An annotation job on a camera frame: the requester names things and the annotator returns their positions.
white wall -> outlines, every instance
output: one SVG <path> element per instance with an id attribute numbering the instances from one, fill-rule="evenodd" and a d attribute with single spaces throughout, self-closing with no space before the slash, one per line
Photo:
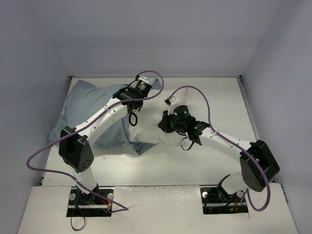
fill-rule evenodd
<path id="1" fill-rule="evenodd" d="M 0 232 L 15 234 L 41 173 L 27 158 L 47 143 L 69 79 L 26 0 L 0 1 Z M 44 166 L 47 152 L 33 165 Z"/>
<path id="2" fill-rule="evenodd" d="M 281 0 L 29 0 L 71 75 L 241 75 Z"/>
<path id="3" fill-rule="evenodd" d="M 243 77 L 299 233 L 312 230 L 312 0 L 285 0 Z"/>

purple cable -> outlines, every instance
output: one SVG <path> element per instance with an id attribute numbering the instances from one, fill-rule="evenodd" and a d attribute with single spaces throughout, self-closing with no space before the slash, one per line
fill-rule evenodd
<path id="1" fill-rule="evenodd" d="M 143 73 L 147 73 L 147 72 L 155 73 L 155 74 L 157 74 L 157 75 L 160 77 L 160 79 L 161 79 L 161 88 L 160 88 L 160 90 L 159 90 L 159 92 L 158 92 L 157 94 L 155 94 L 155 95 L 153 95 L 153 96 L 151 96 L 151 97 L 147 97 L 147 98 L 137 98 L 137 99 L 129 99 L 129 100 L 119 101 L 119 102 L 116 102 L 116 103 L 112 104 L 111 106 L 109 106 L 108 109 L 111 109 L 111 108 L 113 108 L 114 106 L 117 106 L 117 105 L 122 104 L 122 103 L 125 103 L 125 102 L 129 102 L 129 101 L 144 101 L 144 100 L 150 100 L 150 99 L 153 99 L 153 98 L 157 97 L 157 96 L 162 92 L 162 90 L 164 89 L 164 78 L 162 77 L 162 75 L 161 75 L 160 73 L 158 73 L 158 72 L 156 72 L 156 71 L 152 71 L 152 70 L 147 70 L 147 71 L 140 72 L 140 73 L 138 74 L 138 76 L 141 75 L 141 74 L 143 74 Z M 87 129 L 87 128 L 89 128 L 91 125 L 93 125 L 96 121 L 98 121 L 98 120 L 99 120 L 103 115 L 105 115 L 106 113 L 107 113 L 107 111 L 104 110 L 98 117 L 96 117 L 93 121 L 91 121 L 87 126 L 81 128 L 81 129 L 79 129 L 79 130 L 77 130 L 77 131 L 75 131 L 75 132 L 73 132 L 73 133 L 71 133 L 71 134 L 68 134 L 68 135 L 66 135 L 66 136 L 63 136 L 63 137 L 61 137 L 60 139 L 57 139 L 57 140 L 53 141 L 52 143 L 50 143 L 50 144 L 48 144 L 48 145 L 42 147 L 41 149 L 37 150 L 36 152 L 34 152 L 34 153 L 28 158 L 28 160 L 27 160 L 27 162 L 26 162 L 26 166 L 27 166 L 30 170 L 33 170 L 33 171 L 51 172 L 51 173 L 62 174 L 62 175 L 65 175 L 65 176 L 70 177 L 70 178 L 73 179 L 80 187 L 82 187 L 83 189 L 87 190 L 87 191 L 90 192 L 91 194 L 93 194 L 93 195 L 95 195 L 95 196 L 98 196 L 98 197 L 100 197 L 100 198 L 102 198 L 102 199 L 104 199 L 104 200 L 106 200 L 106 201 L 108 201 L 108 202 L 112 202 L 113 204 L 116 204 L 116 205 L 118 205 L 119 207 L 123 208 L 123 209 L 121 209 L 121 210 L 112 211 L 112 213 L 116 213 L 116 212 L 120 212 L 120 211 L 128 211 L 129 209 L 128 209 L 127 207 L 125 207 L 124 205 L 118 203 L 118 202 L 115 202 L 115 201 L 113 201 L 113 200 L 110 200 L 110 199 L 108 199 L 107 197 L 102 196 L 102 195 L 100 195 L 100 194 L 98 194 L 98 193 L 95 193 L 95 192 L 93 192 L 92 190 L 86 188 L 86 187 L 85 187 L 84 185 L 82 185 L 79 181 L 77 181 L 77 179 L 76 179 L 73 175 L 71 175 L 71 174 L 69 174 L 69 173 L 62 172 L 62 171 L 57 171 L 57 170 L 48 170 L 48 169 L 35 168 L 35 167 L 32 167 L 32 166 L 30 165 L 30 161 L 31 161 L 35 156 L 37 156 L 38 154 L 40 154 L 42 151 L 44 151 L 44 150 L 46 150 L 46 149 L 52 147 L 53 145 L 59 143 L 59 142 L 62 141 L 62 140 L 65 140 L 65 139 L 67 139 L 67 138 L 69 138 L 69 137 L 71 137 L 71 136 L 74 136 L 74 135 L 76 135 L 76 134 L 78 134 L 78 133 L 84 131 L 85 129 Z"/>
<path id="2" fill-rule="evenodd" d="M 214 127 L 212 126 L 211 124 L 211 120 L 210 120 L 210 105 L 208 103 L 208 100 L 206 98 L 206 96 L 204 95 L 204 93 L 202 91 L 200 91 L 198 88 L 194 87 L 194 86 L 190 86 L 190 85 L 185 85 L 185 86 L 181 86 L 179 87 L 178 89 L 176 89 L 169 97 L 169 99 L 180 89 L 183 89 L 183 88 L 192 88 L 192 89 L 196 89 L 197 91 L 200 92 L 200 94 L 204 97 L 205 101 L 206 101 L 206 104 L 207 104 L 207 108 L 208 108 L 208 123 L 210 125 L 210 128 L 211 130 L 215 133 L 216 130 L 214 129 Z M 250 193 L 249 193 L 249 190 L 247 189 L 243 195 L 243 197 L 241 198 L 241 201 L 243 200 L 244 196 L 247 194 L 248 196 L 248 200 L 250 202 L 250 205 L 251 207 L 255 210 L 255 211 L 263 211 L 267 208 L 267 206 L 269 205 L 269 202 L 270 202 L 270 199 L 271 199 L 271 188 L 270 188 L 270 184 L 269 184 L 269 181 L 268 181 L 268 178 L 267 176 L 265 175 L 265 172 L 263 171 L 263 169 L 261 168 L 261 166 L 259 165 L 259 163 L 255 160 L 255 158 L 249 154 L 245 149 L 243 149 L 242 147 L 240 147 L 239 145 L 235 144 L 234 142 L 232 142 L 231 140 L 229 140 L 228 138 L 226 138 L 225 136 L 223 136 L 222 134 L 220 134 L 219 132 L 216 132 L 216 134 L 218 136 L 220 136 L 222 139 L 224 139 L 225 141 L 227 141 L 228 143 L 232 144 L 233 146 L 235 146 L 236 148 L 240 149 L 242 152 L 244 152 L 249 158 L 250 160 L 256 165 L 256 167 L 258 168 L 258 170 L 260 171 L 263 179 L 264 179 L 264 182 L 266 184 L 266 187 L 267 187 L 267 199 L 264 203 L 264 205 L 261 207 L 261 208 L 257 208 L 254 206 L 253 202 L 251 201 L 251 198 L 250 198 Z"/>

